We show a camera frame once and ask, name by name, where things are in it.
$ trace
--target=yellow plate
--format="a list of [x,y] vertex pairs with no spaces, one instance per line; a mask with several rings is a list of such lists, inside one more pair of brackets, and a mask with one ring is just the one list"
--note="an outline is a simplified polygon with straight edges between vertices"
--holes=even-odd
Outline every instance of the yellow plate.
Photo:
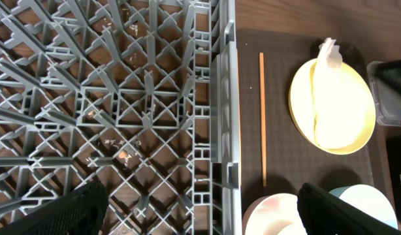
[[316,59],[312,59],[303,64],[293,78],[289,90],[289,109],[291,111],[293,122],[305,139],[318,148],[338,155],[353,153],[361,149],[369,141],[375,127],[376,111],[372,94],[361,76],[349,65],[342,63],[340,76],[351,80],[350,84],[351,86],[354,86],[353,89],[359,91],[359,96],[356,97],[356,99],[362,101],[359,102],[361,103],[359,110],[364,112],[364,126],[361,127],[360,134],[358,134],[351,144],[335,149],[322,148],[315,143],[314,138],[311,77],[313,76],[313,71],[315,69],[315,62]]

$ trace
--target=dish rack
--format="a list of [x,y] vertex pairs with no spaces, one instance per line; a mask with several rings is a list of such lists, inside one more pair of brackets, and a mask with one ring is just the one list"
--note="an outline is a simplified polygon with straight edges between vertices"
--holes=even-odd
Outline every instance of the dish rack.
[[99,180],[103,234],[241,234],[236,68],[231,0],[0,0],[0,227]]

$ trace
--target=chopstick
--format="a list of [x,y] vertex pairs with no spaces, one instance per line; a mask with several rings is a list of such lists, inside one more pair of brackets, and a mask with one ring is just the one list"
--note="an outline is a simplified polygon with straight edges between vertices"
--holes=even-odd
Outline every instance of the chopstick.
[[260,67],[260,126],[261,126],[261,167],[263,173],[263,187],[267,185],[266,170],[266,104],[265,104],[265,66],[264,55],[259,54]]

